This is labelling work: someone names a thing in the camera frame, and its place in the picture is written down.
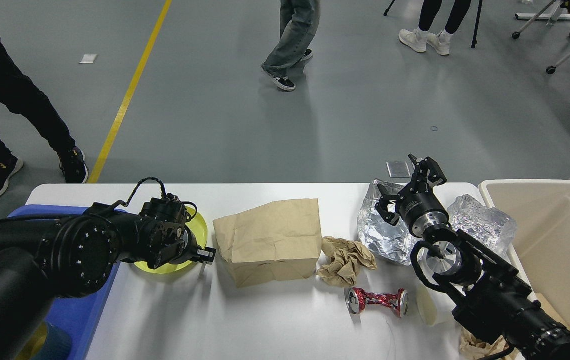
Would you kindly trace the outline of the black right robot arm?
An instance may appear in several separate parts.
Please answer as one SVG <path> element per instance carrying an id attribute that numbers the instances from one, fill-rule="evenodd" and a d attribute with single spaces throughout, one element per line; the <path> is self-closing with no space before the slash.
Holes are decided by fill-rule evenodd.
<path id="1" fill-rule="evenodd" d="M 375 210 L 391 226 L 403 221 L 417 243 L 410 260 L 425 287 L 455 303 L 452 316 L 477 339 L 499 338 L 527 360 L 570 360 L 570 330 L 548 316 L 519 271 L 463 230 L 453 230 L 433 188 L 447 182 L 438 162 L 410 154 L 411 180 L 396 194 L 383 185 Z"/>

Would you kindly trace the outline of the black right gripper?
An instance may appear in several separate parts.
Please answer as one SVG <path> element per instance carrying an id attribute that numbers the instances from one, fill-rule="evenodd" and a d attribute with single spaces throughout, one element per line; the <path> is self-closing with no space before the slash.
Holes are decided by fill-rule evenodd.
<path id="1" fill-rule="evenodd" d="M 380 198 L 374 209 L 391 226 L 396 226 L 400 217 L 407 226 L 412 226 L 420 217 L 430 213 L 442 214 L 444 219 L 440 222 L 449 223 L 447 211 L 432 190 L 447 183 L 438 162 L 431 157 L 419 159 L 412 153 L 408 157 L 414 166 L 408 186 L 401 190 L 398 184 L 387 187 L 378 183 L 376 187 Z"/>

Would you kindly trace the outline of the crumpled paper under arm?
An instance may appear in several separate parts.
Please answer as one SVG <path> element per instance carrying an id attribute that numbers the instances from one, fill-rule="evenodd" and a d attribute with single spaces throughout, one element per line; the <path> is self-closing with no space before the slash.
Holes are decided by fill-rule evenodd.
<path id="1" fill-rule="evenodd" d="M 466 360 L 479 360 L 491 355 L 498 354 L 509 348 L 507 341 L 500 336 L 495 342 L 485 342 L 477 339 L 465 328 L 461 329 L 459 337 L 459 353 Z"/>

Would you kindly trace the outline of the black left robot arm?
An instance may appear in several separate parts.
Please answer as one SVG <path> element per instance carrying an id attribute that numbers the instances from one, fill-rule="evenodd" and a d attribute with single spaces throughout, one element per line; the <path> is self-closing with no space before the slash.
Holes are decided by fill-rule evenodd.
<path id="1" fill-rule="evenodd" d="M 159 197 L 138 214 L 118 210 L 132 199 L 96 202 L 82 214 L 0 219 L 0 360 L 19 355 L 56 298 L 99 292 L 120 262 L 212 264 L 216 250 L 198 244 L 188 228 L 194 203 L 160 184 Z"/>

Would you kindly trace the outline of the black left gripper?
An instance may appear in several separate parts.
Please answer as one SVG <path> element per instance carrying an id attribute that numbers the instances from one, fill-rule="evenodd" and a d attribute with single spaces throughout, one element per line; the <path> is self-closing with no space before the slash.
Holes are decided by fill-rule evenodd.
<path id="1" fill-rule="evenodd" d="M 195 257 L 199 264 L 211 265 L 215 260 L 217 250 L 211 247 L 198 246 L 197 237 L 191 230 L 184 230 L 177 240 L 177 253 L 172 258 L 173 265 L 184 264 Z"/>

